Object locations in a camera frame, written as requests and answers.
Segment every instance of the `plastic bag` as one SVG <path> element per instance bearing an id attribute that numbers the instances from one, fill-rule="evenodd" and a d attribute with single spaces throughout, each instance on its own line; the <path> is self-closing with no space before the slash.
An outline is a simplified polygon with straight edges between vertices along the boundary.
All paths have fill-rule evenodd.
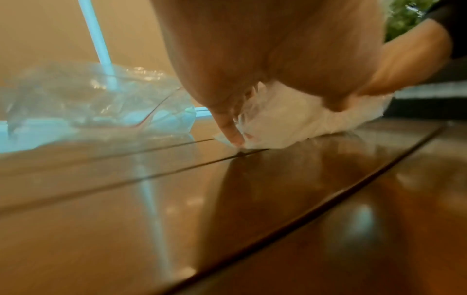
<path id="1" fill-rule="evenodd" d="M 392 95 L 356 98 L 350 109 L 334 113 L 322 106 L 320 97 L 274 82 L 245 101 L 237 127 L 251 136 L 244 136 L 244 148 L 286 148 L 308 138 L 351 130 L 381 117 L 391 98 Z M 222 134 L 216 138 L 229 144 Z"/>
<path id="2" fill-rule="evenodd" d="M 53 63 L 11 81 L 9 135 L 21 128 L 71 128 L 75 138 L 189 133 L 196 118 L 178 79 L 160 71 L 94 63 Z"/>

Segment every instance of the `person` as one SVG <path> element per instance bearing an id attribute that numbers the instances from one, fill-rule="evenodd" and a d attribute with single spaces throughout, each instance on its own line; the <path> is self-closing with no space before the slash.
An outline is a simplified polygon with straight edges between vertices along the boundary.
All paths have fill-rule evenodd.
<path id="1" fill-rule="evenodd" d="M 416 85 L 465 55 L 464 0 L 441 0 L 383 44 L 378 0 L 151 0 L 174 70 L 234 145 L 259 82 L 279 81 L 343 111 L 353 96 Z"/>

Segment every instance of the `clear plastic bag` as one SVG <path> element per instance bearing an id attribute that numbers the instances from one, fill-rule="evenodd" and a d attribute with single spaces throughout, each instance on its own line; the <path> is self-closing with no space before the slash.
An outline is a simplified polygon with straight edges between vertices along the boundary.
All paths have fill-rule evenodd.
<path id="1" fill-rule="evenodd" d="M 160 71 L 94 63 L 52 63 L 11 81 L 9 135 L 62 126 L 75 138 L 189 133 L 196 118 L 178 79 Z"/>
<path id="2" fill-rule="evenodd" d="M 334 113 L 322 106 L 321 98 L 299 92 L 279 82 L 261 87 L 245 101 L 238 129 L 247 149 L 280 149 L 296 142 L 324 134 L 347 131 L 379 118 L 388 107 L 392 95 L 361 97 L 350 109 Z M 216 138 L 229 144 L 225 136 Z"/>

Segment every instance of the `black sleeve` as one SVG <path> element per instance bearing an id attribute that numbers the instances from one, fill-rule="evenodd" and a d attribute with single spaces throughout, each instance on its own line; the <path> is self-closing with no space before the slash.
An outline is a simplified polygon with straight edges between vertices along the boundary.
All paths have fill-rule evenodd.
<path id="1" fill-rule="evenodd" d="M 425 18 L 435 20 L 449 32 L 454 44 L 453 59 L 467 56 L 467 0 L 440 0 Z"/>

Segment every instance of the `table surface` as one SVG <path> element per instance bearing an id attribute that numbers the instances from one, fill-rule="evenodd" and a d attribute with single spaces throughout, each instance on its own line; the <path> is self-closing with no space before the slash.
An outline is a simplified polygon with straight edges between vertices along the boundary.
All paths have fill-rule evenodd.
<path id="1" fill-rule="evenodd" d="M 216 132 L 2 158 L 0 294 L 467 294 L 464 124 Z"/>

